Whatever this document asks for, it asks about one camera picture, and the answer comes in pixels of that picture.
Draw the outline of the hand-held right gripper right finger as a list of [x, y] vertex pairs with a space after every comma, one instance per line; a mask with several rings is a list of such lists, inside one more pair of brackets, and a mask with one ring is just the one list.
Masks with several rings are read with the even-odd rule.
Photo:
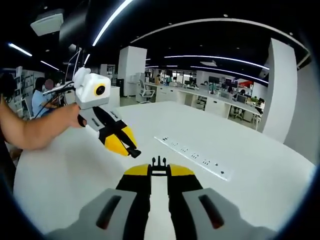
[[244, 220], [239, 208], [204, 188], [187, 167], [167, 166], [168, 209], [178, 240], [272, 240], [276, 233]]

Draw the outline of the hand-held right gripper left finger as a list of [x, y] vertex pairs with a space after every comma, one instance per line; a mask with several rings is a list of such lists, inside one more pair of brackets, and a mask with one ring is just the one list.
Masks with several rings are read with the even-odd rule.
[[150, 212], [151, 165], [126, 170], [116, 188], [108, 188], [82, 207], [66, 228], [48, 240], [142, 240]]

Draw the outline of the person's left hand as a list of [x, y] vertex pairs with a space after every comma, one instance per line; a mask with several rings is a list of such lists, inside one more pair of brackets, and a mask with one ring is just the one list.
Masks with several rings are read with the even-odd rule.
[[80, 107], [76, 103], [69, 104], [62, 108], [69, 127], [84, 128], [87, 121], [80, 116]]

